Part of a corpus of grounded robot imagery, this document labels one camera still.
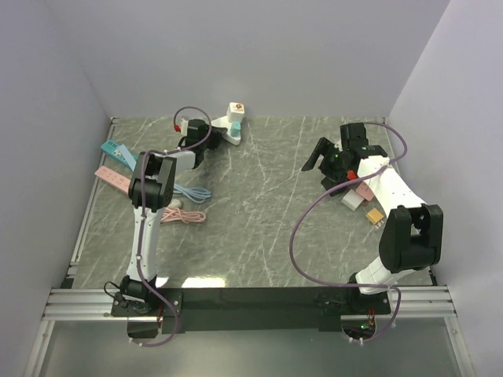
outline small box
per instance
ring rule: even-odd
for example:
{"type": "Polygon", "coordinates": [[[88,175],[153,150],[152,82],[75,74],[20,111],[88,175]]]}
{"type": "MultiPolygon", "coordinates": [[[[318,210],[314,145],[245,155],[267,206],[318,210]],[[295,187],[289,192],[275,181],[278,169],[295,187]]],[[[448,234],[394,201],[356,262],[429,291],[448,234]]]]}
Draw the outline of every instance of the small box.
{"type": "Polygon", "coordinates": [[[366,217],[375,225],[384,218],[384,215],[381,214],[377,208],[374,208],[366,215],[366,217]]]}
{"type": "Polygon", "coordinates": [[[356,210],[358,206],[362,203],[363,198],[354,192],[354,190],[349,190],[347,194],[343,197],[342,202],[350,209],[356,210]]]}
{"type": "Polygon", "coordinates": [[[227,109],[227,120],[229,122],[242,122],[244,118],[244,105],[238,102],[229,103],[227,109]]]}
{"type": "Polygon", "coordinates": [[[362,182],[358,186],[358,188],[356,189],[356,193],[359,194],[365,200],[370,201],[374,199],[374,193],[365,182],[362,182]]]}

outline white cube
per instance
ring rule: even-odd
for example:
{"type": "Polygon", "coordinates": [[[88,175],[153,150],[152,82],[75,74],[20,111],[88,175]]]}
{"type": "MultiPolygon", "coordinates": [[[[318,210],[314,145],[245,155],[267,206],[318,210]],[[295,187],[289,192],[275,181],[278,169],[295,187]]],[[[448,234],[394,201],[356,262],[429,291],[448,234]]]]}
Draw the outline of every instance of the white cube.
{"type": "Polygon", "coordinates": [[[362,201],[363,198],[354,192],[354,190],[349,190],[342,200],[342,202],[351,210],[356,210],[362,201]]]}
{"type": "Polygon", "coordinates": [[[241,122],[244,118],[244,105],[239,102],[231,102],[227,109],[227,120],[229,122],[241,122]]]}

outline blue cable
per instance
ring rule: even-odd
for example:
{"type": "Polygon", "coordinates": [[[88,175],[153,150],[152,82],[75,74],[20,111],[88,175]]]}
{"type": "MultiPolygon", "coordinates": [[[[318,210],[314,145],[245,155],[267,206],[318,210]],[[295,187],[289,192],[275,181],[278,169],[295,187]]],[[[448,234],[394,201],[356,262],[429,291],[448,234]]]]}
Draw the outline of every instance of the blue cable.
{"type": "Polygon", "coordinates": [[[208,191],[205,188],[202,187],[185,188],[182,185],[179,185],[178,183],[174,184],[173,193],[184,195],[197,204],[202,204],[204,203],[205,200],[211,198],[211,191],[208,191]]]}

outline teal power strip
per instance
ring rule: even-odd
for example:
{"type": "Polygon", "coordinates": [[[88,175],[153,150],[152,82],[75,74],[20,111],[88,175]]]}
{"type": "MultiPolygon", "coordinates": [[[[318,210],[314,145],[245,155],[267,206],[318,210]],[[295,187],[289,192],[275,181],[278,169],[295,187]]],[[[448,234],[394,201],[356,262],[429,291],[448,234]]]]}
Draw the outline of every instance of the teal power strip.
{"type": "MultiPolygon", "coordinates": [[[[120,145],[115,143],[112,139],[108,139],[103,145],[101,146],[101,150],[105,152],[108,156],[113,157],[120,163],[126,165],[129,167],[127,164],[126,159],[124,159],[123,155],[119,151],[120,145]]],[[[134,159],[138,160],[138,156],[135,155],[133,152],[131,152],[131,155],[134,157],[134,159]]]]}

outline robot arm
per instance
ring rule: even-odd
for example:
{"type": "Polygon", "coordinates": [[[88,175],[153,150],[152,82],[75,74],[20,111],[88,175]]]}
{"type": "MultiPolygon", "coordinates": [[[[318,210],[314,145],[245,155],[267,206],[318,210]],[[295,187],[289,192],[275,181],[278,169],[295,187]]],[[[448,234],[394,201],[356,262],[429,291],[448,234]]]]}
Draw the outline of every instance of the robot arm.
{"type": "MultiPolygon", "coordinates": [[[[377,172],[389,158],[370,156],[360,161],[358,176],[377,172]]],[[[388,217],[379,242],[379,257],[356,274],[360,284],[392,285],[418,269],[439,262],[442,245],[443,214],[439,206],[428,206],[406,185],[396,170],[386,170],[366,181],[388,217]],[[413,228],[419,234],[411,234],[413,228]]],[[[371,295],[382,288],[362,287],[371,295]]]]}
{"type": "MultiPolygon", "coordinates": [[[[185,146],[194,145],[208,132],[208,125],[199,119],[190,120],[186,135],[180,141],[185,146]]],[[[134,238],[127,274],[120,284],[120,291],[125,299],[148,302],[149,291],[141,282],[137,268],[137,250],[140,240],[142,213],[141,176],[145,173],[145,229],[141,240],[141,272],[149,284],[155,287],[157,267],[156,249],[159,239],[160,222],[166,207],[173,197],[174,177],[184,170],[198,167],[207,148],[216,149],[225,130],[213,127],[205,143],[190,151],[180,151],[169,156],[152,154],[142,171],[145,152],[140,153],[138,163],[130,181],[128,196],[134,206],[134,238]]]]}
{"type": "MultiPolygon", "coordinates": [[[[319,169],[325,175],[321,183],[326,189],[350,180],[352,170],[365,177],[387,166],[383,173],[365,181],[387,216],[379,257],[354,274],[350,283],[392,285],[414,271],[438,263],[443,223],[440,207],[428,206],[412,192],[389,166],[386,152],[379,145],[369,145],[363,123],[345,124],[340,127],[340,134],[342,150],[322,137],[303,168],[312,169],[318,157],[323,156],[319,169]]],[[[361,287],[359,291],[373,295],[385,289],[361,287]]]]}

